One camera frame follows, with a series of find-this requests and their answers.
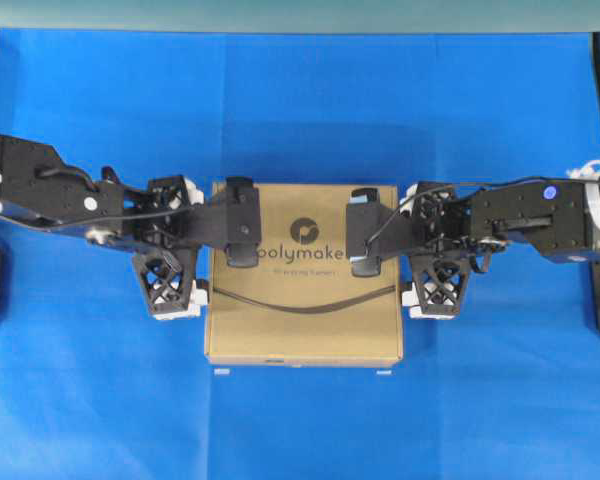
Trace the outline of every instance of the robotic arm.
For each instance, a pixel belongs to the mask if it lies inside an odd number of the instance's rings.
[[[375,190],[356,190],[346,212],[352,272],[378,275],[384,260],[405,255],[412,280],[403,306],[413,318],[451,319],[471,273],[486,273],[491,257],[511,243],[531,244],[554,263],[600,262],[600,161],[569,173],[571,179],[530,177],[465,197],[454,184],[419,182],[393,211]]]
[[[0,218],[27,228],[83,237],[133,253],[145,302],[158,320],[197,316],[208,291],[196,279],[202,245],[221,249],[232,267],[258,264],[258,189],[231,177],[204,201],[189,179],[150,180],[145,190],[124,185],[111,167],[93,181],[66,165],[53,147],[0,135]]]

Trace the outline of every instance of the polymaker logo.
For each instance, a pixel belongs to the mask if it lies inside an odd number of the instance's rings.
[[[318,224],[307,217],[298,218],[291,224],[291,238],[301,245],[309,245],[315,242],[320,235]]]

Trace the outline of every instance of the brown cardboard box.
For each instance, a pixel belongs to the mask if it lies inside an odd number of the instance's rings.
[[[205,354],[213,364],[388,367],[402,358],[398,288],[348,308],[320,314],[275,311],[214,289],[268,304],[307,307],[399,284],[399,261],[375,278],[355,278],[345,256],[345,207],[355,185],[262,184],[260,263],[230,268],[223,252],[211,264],[211,307]],[[395,187],[380,200],[397,205]]]

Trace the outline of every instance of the black cable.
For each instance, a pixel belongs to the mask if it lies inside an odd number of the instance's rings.
[[[229,290],[225,290],[223,288],[213,287],[213,292],[218,293],[220,295],[224,295],[225,297],[233,298],[242,303],[247,303],[249,305],[254,305],[256,307],[268,308],[269,310],[276,310],[278,312],[285,313],[297,313],[303,315],[315,315],[321,313],[331,313],[337,312],[338,310],[343,310],[345,308],[353,307],[354,305],[358,305],[360,303],[367,302],[369,300],[373,300],[374,298],[381,297],[383,295],[387,295],[389,293],[393,293],[396,291],[395,285],[390,285],[388,287],[379,288],[378,290],[374,290],[369,293],[365,293],[364,295],[359,295],[357,297],[347,298],[346,300],[340,300],[334,303],[327,303],[325,305],[316,305],[313,307],[288,307],[284,305],[274,305],[271,303],[261,302],[260,300],[255,300],[253,298],[242,296],[238,293],[230,292]]]
[[[127,221],[127,220],[146,220],[149,218],[160,218],[160,217],[169,217],[171,215],[177,215],[179,213],[184,213],[195,208],[196,205],[188,205],[186,207],[180,207],[173,210],[165,210],[160,212],[151,212],[151,213],[132,213],[127,215],[102,215],[98,218],[87,218],[84,220],[76,220],[75,222],[65,222],[65,223],[55,223],[50,225],[40,225],[30,222],[25,219],[19,219],[10,217],[8,215],[3,215],[0,213],[0,220],[11,223],[13,225],[17,225],[18,227],[27,228],[29,230],[33,230],[35,232],[51,232],[54,230],[61,230],[63,228],[69,227],[78,227],[80,225],[90,225],[94,223],[100,222],[115,222],[115,221]]]
[[[430,195],[432,193],[443,192],[448,190],[449,187],[484,187],[484,188],[503,188],[510,187],[513,185],[519,185],[521,183],[580,183],[580,184],[595,184],[600,186],[600,180],[592,180],[592,179],[584,179],[584,178],[553,178],[553,177],[543,177],[543,176],[530,176],[530,177],[522,177],[517,180],[512,180],[509,182],[450,182],[446,183],[443,186],[431,188],[422,192],[414,193],[413,195],[408,196],[404,199],[399,205],[391,212],[391,215],[380,225],[380,227],[369,236],[369,238],[365,242],[365,246],[367,248],[366,255],[369,254],[369,247],[373,242],[375,242],[382,232],[389,226],[389,224],[393,221],[394,218],[400,213],[400,210],[409,202],[413,202],[420,197],[425,195]]]
[[[89,176],[89,174],[87,172],[85,172],[84,170],[79,169],[78,167],[70,167],[70,166],[52,167],[52,168],[47,168],[46,170],[37,172],[37,174],[36,174],[36,176],[38,178],[50,178],[50,177],[56,177],[58,175],[69,175],[72,177],[78,177],[80,180],[82,180],[84,182],[84,184],[87,186],[88,190],[90,190],[92,192],[99,191],[96,184],[93,183],[93,180],[91,180],[91,177]]]

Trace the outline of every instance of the blue surface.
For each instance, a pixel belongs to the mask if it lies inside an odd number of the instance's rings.
[[[3,31],[0,133],[126,183],[506,180],[600,157],[587,35]],[[0,224],[0,479],[600,479],[588,271],[530,248],[373,370],[234,368],[127,255]],[[201,262],[201,273],[205,272]]]

